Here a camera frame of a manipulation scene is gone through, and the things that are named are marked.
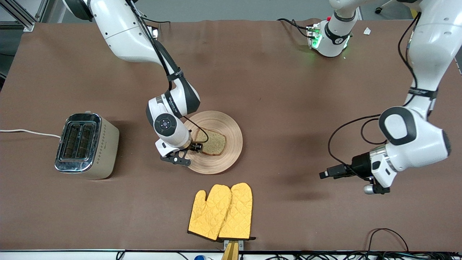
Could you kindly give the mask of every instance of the slice of bread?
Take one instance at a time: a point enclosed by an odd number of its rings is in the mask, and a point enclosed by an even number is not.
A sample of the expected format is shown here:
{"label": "slice of bread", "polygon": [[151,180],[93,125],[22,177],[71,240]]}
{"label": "slice of bread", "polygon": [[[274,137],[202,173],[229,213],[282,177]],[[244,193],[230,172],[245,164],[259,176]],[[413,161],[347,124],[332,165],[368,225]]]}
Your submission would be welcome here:
{"label": "slice of bread", "polygon": [[[208,141],[203,143],[202,153],[205,155],[218,156],[223,153],[226,147],[226,137],[212,130],[202,128],[208,134]],[[203,142],[207,136],[199,130],[196,134],[195,141]]]}

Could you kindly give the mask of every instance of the quilted fabric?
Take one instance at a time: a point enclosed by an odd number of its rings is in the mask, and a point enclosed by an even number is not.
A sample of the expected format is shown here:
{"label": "quilted fabric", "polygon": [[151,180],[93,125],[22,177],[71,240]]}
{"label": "quilted fabric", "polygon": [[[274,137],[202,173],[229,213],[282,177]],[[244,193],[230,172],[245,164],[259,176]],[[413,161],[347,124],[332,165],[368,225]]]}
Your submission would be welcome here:
{"label": "quilted fabric", "polygon": [[220,238],[249,239],[252,219],[252,190],[247,183],[231,188],[231,205],[219,233]]}
{"label": "quilted fabric", "polygon": [[210,240],[217,240],[231,203],[228,186],[215,184],[206,200],[206,192],[198,191],[194,198],[188,232]]}

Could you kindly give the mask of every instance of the gray floor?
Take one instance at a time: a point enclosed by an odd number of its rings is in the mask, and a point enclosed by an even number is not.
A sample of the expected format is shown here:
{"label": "gray floor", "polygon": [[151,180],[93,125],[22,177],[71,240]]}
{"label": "gray floor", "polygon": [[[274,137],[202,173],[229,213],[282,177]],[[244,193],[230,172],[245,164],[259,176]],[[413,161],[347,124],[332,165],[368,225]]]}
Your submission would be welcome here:
{"label": "gray floor", "polygon": [[[378,0],[361,7],[364,20],[412,19],[410,10],[403,4],[394,2],[375,14],[376,7],[387,2]],[[305,20],[309,18],[324,19],[332,15],[332,7],[326,0],[140,0],[137,7],[154,20],[172,22],[195,22],[202,20],[276,20],[288,18]],[[51,23],[89,23],[79,20],[67,11],[57,0],[50,7],[50,15],[46,18]],[[21,31],[0,30],[0,53],[14,54],[18,48]],[[458,59],[462,61],[462,51]],[[7,74],[12,57],[0,55],[0,72]]]}

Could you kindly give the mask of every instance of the round wooden board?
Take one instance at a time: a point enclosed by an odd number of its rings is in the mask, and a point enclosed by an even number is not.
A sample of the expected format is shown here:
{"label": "round wooden board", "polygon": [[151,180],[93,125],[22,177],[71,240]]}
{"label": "round wooden board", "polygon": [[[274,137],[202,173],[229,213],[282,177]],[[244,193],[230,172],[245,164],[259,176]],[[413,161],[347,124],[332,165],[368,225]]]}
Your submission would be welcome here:
{"label": "round wooden board", "polygon": [[[202,174],[217,174],[233,165],[242,151],[242,132],[239,125],[230,116],[218,111],[204,111],[190,117],[198,126],[218,132],[226,137],[226,146],[221,155],[210,156],[202,153],[188,152],[186,158],[191,160],[189,168]],[[184,125],[191,129],[193,139],[199,130],[190,121]]]}

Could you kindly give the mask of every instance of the brown table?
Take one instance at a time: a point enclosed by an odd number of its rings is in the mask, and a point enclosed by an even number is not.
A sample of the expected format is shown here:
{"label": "brown table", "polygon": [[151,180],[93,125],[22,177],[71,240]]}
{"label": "brown table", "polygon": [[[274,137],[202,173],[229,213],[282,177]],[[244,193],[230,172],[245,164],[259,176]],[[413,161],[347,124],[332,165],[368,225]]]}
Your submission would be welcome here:
{"label": "brown table", "polygon": [[[0,248],[215,249],[186,233],[198,190],[247,182],[254,195],[246,249],[364,249],[370,230],[399,232],[411,250],[455,251],[462,241],[462,77],[451,64],[431,122],[452,141],[450,158],[400,173],[387,195],[363,194],[359,178],[320,180],[342,123],[401,105],[411,75],[396,43],[408,21],[360,21],[336,58],[308,50],[280,22],[165,25],[161,41],[201,96],[199,111],[233,117],[243,152],[207,176],[159,159],[146,103],[167,88],[159,65],[115,57],[95,24],[37,24],[22,37],[0,94],[2,129],[60,134],[66,118],[97,112],[120,130],[113,176],[83,180],[54,169],[57,138],[0,135]],[[370,36],[362,32],[368,26]],[[372,148],[360,124],[338,133],[333,152],[350,161]],[[383,137],[377,125],[365,134]],[[402,250],[378,233],[372,249]]]}

